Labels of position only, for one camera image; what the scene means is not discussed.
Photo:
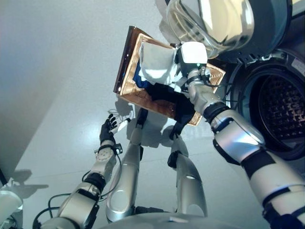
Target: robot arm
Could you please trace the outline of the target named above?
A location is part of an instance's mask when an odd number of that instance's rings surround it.
[[[205,60],[188,58],[205,53],[205,47],[187,42],[177,53],[182,74],[188,79],[190,101],[211,125],[216,150],[227,162],[241,165],[246,171],[250,186],[264,207],[263,217],[271,228],[286,228],[286,224],[303,228],[305,181],[285,161],[267,152],[259,131],[205,85]]]
[[[116,164],[116,154],[122,152],[121,145],[115,144],[112,129],[116,122],[110,116],[102,126],[101,147],[96,153],[96,161],[85,180],[80,183],[64,201],[58,215],[45,222],[41,228],[89,229],[92,227],[101,193],[111,179]]]

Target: floor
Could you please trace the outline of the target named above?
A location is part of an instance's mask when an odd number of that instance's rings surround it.
[[[167,42],[164,14],[163,0],[0,2],[0,167],[24,201],[16,214],[23,228],[31,228],[51,196],[80,183],[94,163],[109,111],[134,117],[137,108],[112,92],[128,26]],[[137,206],[176,207],[176,174],[166,164],[173,124],[148,115]],[[115,136],[123,148],[133,125]],[[268,228],[242,169],[214,150],[210,127],[204,121],[187,126],[182,137],[201,174],[209,217],[242,228]],[[53,206],[62,201],[54,200]],[[104,225],[102,202],[94,228]]]

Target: washing machine door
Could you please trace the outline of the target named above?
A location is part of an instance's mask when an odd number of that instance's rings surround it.
[[[253,62],[282,40],[291,0],[170,0],[169,25],[182,42],[205,44],[209,59]]]

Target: black cable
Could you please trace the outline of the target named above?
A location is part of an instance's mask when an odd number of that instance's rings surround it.
[[[16,218],[13,217],[12,215],[10,215],[10,217],[12,217],[13,221],[15,222],[15,226],[14,227],[17,228],[18,227],[18,222],[17,222]]]
[[[37,214],[37,216],[35,217],[34,221],[33,221],[33,229],[40,229],[41,224],[38,222],[38,218],[39,216],[41,216],[43,213],[50,211],[50,210],[58,210],[60,207],[52,207],[52,208],[46,208],[44,210],[42,210],[41,212],[39,212]]]
[[[118,180],[117,180],[115,186],[114,186],[109,192],[106,192],[105,194],[101,195],[101,198],[104,197],[104,196],[106,196],[106,195],[108,195],[109,193],[111,193],[111,192],[117,187],[117,185],[118,185],[118,183],[119,183],[119,181],[120,181],[120,178],[121,178],[121,175],[122,175],[122,162],[121,162],[121,159],[120,159],[119,155],[116,154],[116,156],[118,157],[118,160],[119,160],[119,162],[120,162],[119,178],[118,178]]]
[[[87,176],[89,173],[90,173],[90,170],[89,170],[88,172],[86,172],[86,173],[82,176],[82,178],[81,178],[81,181],[82,181],[82,182],[84,182],[85,176]]]
[[[58,195],[52,196],[48,201],[48,208],[51,208],[51,200],[53,200],[54,198],[69,196],[69,195],[71,195],[71,193],[63,193],[63,194],[58,194]],[[50,217],[53,218],[52,211],[50,210],[49,212],[50,212]]]

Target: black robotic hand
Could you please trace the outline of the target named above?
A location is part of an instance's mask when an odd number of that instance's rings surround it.
[[[117,127],[117,122],[115,121],[115,117],[113,117],[113,114],[110,114],[101,128],[101,133],[100,133],[101,143],[105,140],[110,140],[113,141],[113,143],[115,144],[115,140],[111,130],[116,127]]]

